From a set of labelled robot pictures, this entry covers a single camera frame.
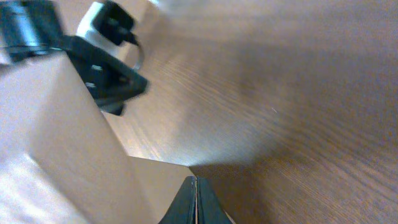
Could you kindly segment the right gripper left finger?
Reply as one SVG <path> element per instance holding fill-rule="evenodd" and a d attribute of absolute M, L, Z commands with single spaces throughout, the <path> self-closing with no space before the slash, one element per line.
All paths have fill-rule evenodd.
<path fill-rule="evenodd" d="M 196 179 L 184 179 L 170 207 L 159 224 L 194 224 L 196 205 Z"/>

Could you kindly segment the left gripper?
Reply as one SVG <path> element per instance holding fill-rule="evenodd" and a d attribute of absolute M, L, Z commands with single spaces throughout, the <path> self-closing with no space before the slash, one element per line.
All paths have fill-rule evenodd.
<path fill-rule="evenodd" d="M 62 37 L 60 48 L 102 111 L 122 115 L 125 102 L 143 94 L 149 85 L 137 70 L 79 36 Z"/>

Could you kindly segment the brown cardboard box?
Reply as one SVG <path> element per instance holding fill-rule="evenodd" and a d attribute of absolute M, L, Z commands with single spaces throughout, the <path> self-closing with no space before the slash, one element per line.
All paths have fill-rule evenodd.
<path fill-rule="evenodd" d="M 128 156 L 65 54 L 1 69 L 2 223 L 157 223 L 189 175 Z"/>

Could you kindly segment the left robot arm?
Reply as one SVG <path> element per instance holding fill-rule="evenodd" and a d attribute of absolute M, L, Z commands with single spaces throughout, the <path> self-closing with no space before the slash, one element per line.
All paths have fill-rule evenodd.
<path fill-rule="evenodd" d="M 65 52 L 98 108 L 116 116 L 149 85 L 139 74 L 145 55 L 135 24 L 118 3 L 93 2 L 68 35 L 54 1 L 1 2 L 1 37 L 12 62 Z"/>

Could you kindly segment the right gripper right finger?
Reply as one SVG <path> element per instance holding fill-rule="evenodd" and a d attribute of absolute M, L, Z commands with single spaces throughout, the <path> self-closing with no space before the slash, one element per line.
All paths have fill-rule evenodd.
<path fill-rule="evenodd" d="M 208 180 L 197 178 L 197 205 L 199 224 L 232 224 Z"/>

